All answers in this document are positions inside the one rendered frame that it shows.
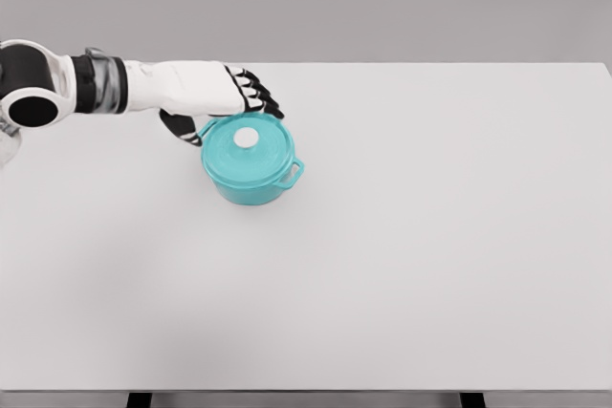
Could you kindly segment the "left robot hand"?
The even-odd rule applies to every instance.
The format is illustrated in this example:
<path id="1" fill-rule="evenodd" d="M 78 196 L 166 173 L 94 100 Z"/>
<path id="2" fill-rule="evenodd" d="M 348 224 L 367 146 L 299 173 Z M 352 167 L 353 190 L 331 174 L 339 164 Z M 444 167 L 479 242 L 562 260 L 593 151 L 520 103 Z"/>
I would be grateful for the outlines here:
<path id="1" fill-rule="evenodd" d="M 163 102 L 160 119 L 179 140 L 200 146 L 194 119 L 263 112 L 285 118 L 260 79 L 251 71 L 219 61 L 166 61 L 153 66 Z"/>

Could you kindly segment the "teal pot lid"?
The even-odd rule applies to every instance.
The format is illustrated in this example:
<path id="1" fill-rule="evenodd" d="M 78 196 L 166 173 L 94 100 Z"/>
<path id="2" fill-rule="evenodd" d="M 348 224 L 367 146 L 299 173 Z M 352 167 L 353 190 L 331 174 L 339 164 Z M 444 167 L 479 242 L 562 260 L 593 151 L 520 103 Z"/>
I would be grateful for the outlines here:
<path id="1" fill-rule="evenodd" d="M 257 134 L 254 145 L 236 143 L 241 129 Z M 246 188 L 274 183 L 285 175 L 295 159 L 295 143 L 289 130 L 277 118 L 264 113 L 214 118 L 199 132 L 201 160 L 216 182 Z"/>

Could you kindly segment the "teal pot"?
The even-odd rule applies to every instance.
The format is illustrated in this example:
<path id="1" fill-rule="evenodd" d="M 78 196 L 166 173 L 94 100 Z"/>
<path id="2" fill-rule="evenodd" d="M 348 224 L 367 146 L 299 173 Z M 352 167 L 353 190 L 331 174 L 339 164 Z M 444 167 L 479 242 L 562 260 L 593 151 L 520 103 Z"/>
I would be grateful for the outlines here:
<path id="1" fill-rule="evenodd" d="M 235 141 L 243 147 L 252 146 L 257 141 L 257 134 L 254 130 L 249 128 L 241 129 L 235 134 Z M 280 197 L 283 192 L 291 189 L 301 178 L 303 172 L 304 163 L 298 159 L 295 154 L 295 159 L 293 161 L 293 165 L 290 167 L 290 170 L 280 179 L 274 181 L 274 183 L 257 187 L 239 188 L 227 186 L 214 181 L 211 177 L 209 178 L 221 196 L 226 200 L 234 204 L 261 205 L 275 200 L 276 198 Z"/>

